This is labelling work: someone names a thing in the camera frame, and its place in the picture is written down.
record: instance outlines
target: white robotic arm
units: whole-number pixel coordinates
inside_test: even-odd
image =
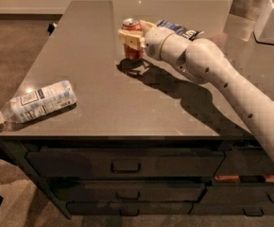
[[[274,101],[241,76],[210,40],[191,42],[169,28],[142,23],[145,36],[140,45],[146,54],[169,63],[194,83],[209,81],[229,101],[274,162]]]

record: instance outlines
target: gray tabletop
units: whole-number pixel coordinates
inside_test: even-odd
[[[0,136],[251,138],[213,85],[195,85],[168,64],[147,57],[152,65],[123,61],[117,39],[128,17],[167,19],[204,30],[202,37],[216,42],[243,76],[274,99],[274,46],[257,44],[253,19],[229,10],[222,1],[72,2],[16,95],[68,79],[77,94],[76,107],[16,131],[0,130]]]

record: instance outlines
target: soda can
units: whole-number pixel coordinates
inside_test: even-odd
[[[128,30],[128,31],[133,31],[133,30],[142,31],[139,20],[132,19],[132,18],[128,18],[123,21],[122,29]],[[138,60],[144,56],[143,49],[135,50],[130,48],[126,44],[124,44],[124,49],[125,49],[126,58],[129,60]]]

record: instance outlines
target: brown floor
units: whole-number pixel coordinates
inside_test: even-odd
[[[12,98],[30,66],[40,53],[49,35],[49,21],[0,20],[0,109]],[[66,219],[38,190],[23,171],[11,164],[0,152],[0,227],[34,226],[130,226],[130,227],[181,227],[181,226],[274,226],[274,217],[248,218],[245,216],[139,216],[73,217]]]

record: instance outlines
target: can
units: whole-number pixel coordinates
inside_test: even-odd
[[[128,31],[142,31],[140,21],[137,19],[128,18],[122,23],[122,29]],[[124,44],[125,55],[129,60],[138,60],[144,56],[144,50],[135,50],[130,48],[128,45]]]

